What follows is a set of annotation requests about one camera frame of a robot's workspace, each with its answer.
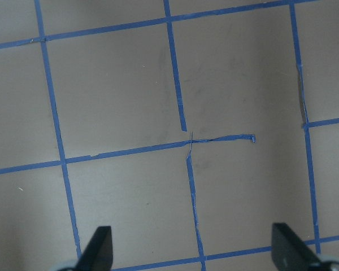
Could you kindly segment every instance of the floor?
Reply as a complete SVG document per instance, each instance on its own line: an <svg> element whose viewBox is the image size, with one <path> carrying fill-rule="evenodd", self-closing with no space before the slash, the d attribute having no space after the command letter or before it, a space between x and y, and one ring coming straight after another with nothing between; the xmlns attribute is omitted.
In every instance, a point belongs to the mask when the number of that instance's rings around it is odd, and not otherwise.
<svg viewBox="0 0 339 271"><path fill-rule="evenodd" d="M0 1L0 270L111 225L116 271L339 257L339 0Z"/></svg>

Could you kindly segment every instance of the black plastic part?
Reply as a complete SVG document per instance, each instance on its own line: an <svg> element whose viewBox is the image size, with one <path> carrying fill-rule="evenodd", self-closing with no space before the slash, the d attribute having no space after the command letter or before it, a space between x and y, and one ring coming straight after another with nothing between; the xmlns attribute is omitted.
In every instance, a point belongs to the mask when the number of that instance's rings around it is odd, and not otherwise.
<svg viewBox="0 0 339 271"><path fill-rule="evenodd" d="M76 264L75 271L109 271L113 264L110 226L98 227Z"/></svg>
<svg viewBox="0 0 339 271"><path fill-rule="evenodd" d="M279 271L319 270L319 258L286 223L272 225L271 257Z"/></svg>

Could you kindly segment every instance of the blue tape line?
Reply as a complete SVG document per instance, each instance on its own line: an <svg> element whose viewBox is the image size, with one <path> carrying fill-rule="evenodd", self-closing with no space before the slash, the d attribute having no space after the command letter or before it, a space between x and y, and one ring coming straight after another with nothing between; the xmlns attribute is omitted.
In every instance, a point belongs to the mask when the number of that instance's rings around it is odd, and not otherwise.
<svg viewBox="0 0 339 271"><path fill-rule="evenodd" d="M159 19L153 19L153 20L147 20L147 21L138 21L135 23L118 24L118 25L112 25L109 27L99 27L99 28L79 30L79 31L67 32L67 33L53 34L53 35L46 36L46 39L48 41L61 40L63 38L73 38L73 37L87 36L87 35L93 35L93 34L114 32L114 31L119 31L119 30L148 27L151 25L164 24L167 21L168 21L167 18L159 18Z"/></svg>
<svg viewBox="0 0 339 271"><path fill-rule="evenodd" d="M196 18L211 16L211 15L224 15L224 14L230 14L230 13L236 13L236 12L256 10L259 8L285 6L285 5L288 5L289 2L304 3L304 2L313 2L313 1L318 1L318 0L274 1L274 2L269 2L269 3L260 3L260 4L240 6L240 7L223 8L223 9L212 10L212 11L196 12L193 14L177 15L177 16L172 16L170 18L158 18L158 19L153 19L153 20L139 21L135 23L119 24L119 25L112 25L108 27L99 27L99 28L78 30L78 31L67 32L67 33L52 34L48 36L41 35L41 37L36 37L32 39L27 39L27 40L0 43L0 49L25 45L25 44L31 43L30 42L31 40L34 40L35 42L42 41L41 39L43 38L45 38L45 40L47 41L61 40L64 38L80 37L80 36L86 36L86 35L91 35L91 34L107 33L107 32L113 32L113 31L119 31L119 30L125 30L125 29L139 28L139 27L148 27L151 25L167 23L169 21L173 22L173 21L181 21L181 20L190 20L190 19L196 19Z"/></svg>
<svg viewBox="0 0 339 271"><path fill-rule="evenodd" d="M332 124L339 124L339 118L330 119L330 120L313 121L311 123L305 124L304 128L319 127L319 126L332 125Z"/></svg>
<svg viewBox="0 0 339 271"><path fill-rule="evenodd" d="M290 19L291 19L291 22L292 22L296 66L297 66L297 69L298 69L298 74L299 74L299 79L300 79L302 104L303 104L303 110L304 110L304 114L305 114L305 120L306 120L306 123L308 123L309 118L308 118L307 108L306 108L306 103L305 103L303 65L302 65L302 62L301 62L301 53L300 53L298 26L297 26L297 22L296 22L295 5L293 3L291 3L289 5L289 8L290 8Z"/></svg>
<svg viewBox="0 0 339 271"><path fill-rule="evenodd" d="M315 240L307 240L307 241L304 241L304 243L305 243L307 246L310 246L311 244L315 244Z"/></svg>
<svg viewBox="0 0 339 271"><path fill-rule="evenodd" d="M325 237L325 238L320 239L321 243L328 243L328 242L334 242L334 241L339 241L339 235L331 236L331 237Z"/></svg>
<svg viewBox="0 0 339 271"><path fill-rule="evenodd" d="M169 0L163 0L163 5L164 5L164 12L166 14L166 18L170 18L171 10L170 10ZM186 125L186 118L185 118L184 108L183 108L179 68L177 65L175 38L173 36L173 28L172 28L172 23L170 21L167 22L167 34L168 34L169 51L171 54L171 61L172 61L173 80L175 82L175 89L176 89L177 105L178 105L179 114L180 114L181 129L182 131L186 132L187 125Z"/></svg>
<svg viewBox="0 0 339 271"><path fill-rule="evenodd" d="M201 240L201 235L200 235L199 229L198 229L198 216L197 216L197 210L196 210L196 188L195 188L195 184L194 184L191 151L192 151L192 149L190 149L188 156L186 158L187 173L188 173L188 179L189 179L189 182L190 182L192 211L193 211L193 218L194 218L194 228L195 228L196 238L197 238L198 254L199 254L200 258L203 259L203 260L201 260L201 271L206 271L206 264L205 264L205 260L204 260L205 253L203 251L203 244L202 244L202 240Z"/></svg>
<svg viewBox="0 0 339 271"><path fill-rule="evenodd" d="M217 260L217 259L223 259L223 258L229 258L229 257L235 257L235 256L243 256L243 255L262 253L262 252L268 252L268 251L271 251L271 247L259 247L259 248L252 248L249 250L240 250L240 251L209 255L209 256L206 256L206 259Z"/></svg>
<svg viewBox="0 0 339 271"><path fill-rule="evenodd" d="M239 134L239 135L227 135L225 137L219 137L219 138L213 138L213 139L195 139L192 141L192 143L208 143L208 142L220 142L220 141L234 141L238 139L246 139L251 140L252 142L255 142L255 135L252 134ZM141 148L132 148L129 150L123 150L123 151L113 151L113 152L105 152L102 154L98 154L96 156L78 156L74 158L67 158L66 163L78 163L83 161L90 161L90 160L97 160L97 159L104 159L104 158L110 158L110 157L117 157L117 156L124 156L124 155L131 155L131 154L140 154L142 152L150 152L150 151L159 151L159 150L166 150L168 148L179 148L184 147L188 144L190 144L191 141L180 141L180 142L174 142L174 143L167 143L162 145L154 145L154 146L148 146L148 147L141 147ZM54 167L57 165L61 165L61 161L48 161L48 162L42 162L42 163L36 163L36 164L28 164L28 165L19 165L15 167L9 167L9 168L1 168L0 174L6 174L11 172L17 172L17 171L27 171L30 169L37 169L37 168L47 168L47 167Z"/></svg>
<svg viewBox="0 0 339 271"><path fill-rule="evenodd" d="M20 40L20 41L4 42L4 43L0 43L0 49L11 48L11 47L30 44L30 43L43 42L43 41L45 41L45 38L36 37L36 38L28 38L26 40Z"/></svg>
<svg viewBox="0 0 339 271"><path fill-rule="evenodd" d="M60 161L50 161L50 162L43 162L43 163L36 163L36 164L29 164L29 165L18 165L16 167L9 167L9 168L1 168L0 174L6 174L11 172L18 172L18 171L28 171L30 169L37 169L37 168L48 168L54 167L56 165L61 165L62 162Z"/></svg>
<svg viewBox="0 0 339 271"><path fill-rule="evenodd" d="M309 133L309 129L305 128L304 130L305 130L307 168L308 168L309 184L310 184L312 221L313 221L313 226L314 226L315 248L316 248L316 253L320 254L321 248L320 248L320 234L319 234L319 223L318 223L318 208L316 206L316 191L315 191L315 180L314 180L314 168L312 165L310 133Z"/></svg>
<svg viewBox="0 0 339 271"><path fill-rule="evenodd" d="M36 16L37 16L37 21L38 21L39 34L40 34L40 36L45 36L43 19L42 19L41 8L40 8L40 2L39 2L39 0L34 0L34 2L35 2ZM81 250L80 250L79 233L78 233L78 228L77 228L77 225L76 225L76 217L75 217L75 211L74 211L74 205L73 205L72 191L71 191L71 188L70 188L70 182L69 182L69 177L68 177L68 168L67 168L67 164L66 164L66 157L65 157L65 153L64 153L63 141L62 141L62 137L60 135L60 125L59 125L59 117L58 117L58 112L57 112L57 103L55 101L53 80L51 78L51 71L50 71L50 64L49 64L49 56L48 56L48 53L47 53L47 47L46 47L45 42L41 43L41 51L42 51L42 56L43 56L43 61L44 61L44 69L45 69L47 87L48 87L48 91L49 91L51 112L53 114L55 135L56 135L56 141L57 141L57 144L58 144L60 162L61 162L61 166L62 166L64 185L65 185L65 188L66 188L69 214L70 214L71 223L72 223L74 241L75 241L75 245L76 245L76 252L77 252L77 256L80 257L81 256Z"/></svg>
<svg viewBox="0 0 339 271"><path fill-rule="evenodd" d="M84 161L91 161L91 160L98 160L110 157L117 157L117 156L124 156L124 155L131 155L131 154L140 154L143 152L150 152L150 151L160 151L166 150L168 148L179 148L184 147L190 143L209 143L209 142L220 142L220 141L235 141L239 139L244 140L251 140L255 142L255 135L253 134L239 134L239 135L227 135L225 137L218 137L213 139L195 139L193 141L186 140L186 141L179 141L174 143L166 143L161 145L154 145L154 146L147 146L147 147L140 147L140 148L131 148L129 150L121 150L121 151L111 151L111 152L104 152L102 154L98 154L95 156L85 155L85 156L78 156L74 158L67 158L66 163L78 163Z"/></svg>

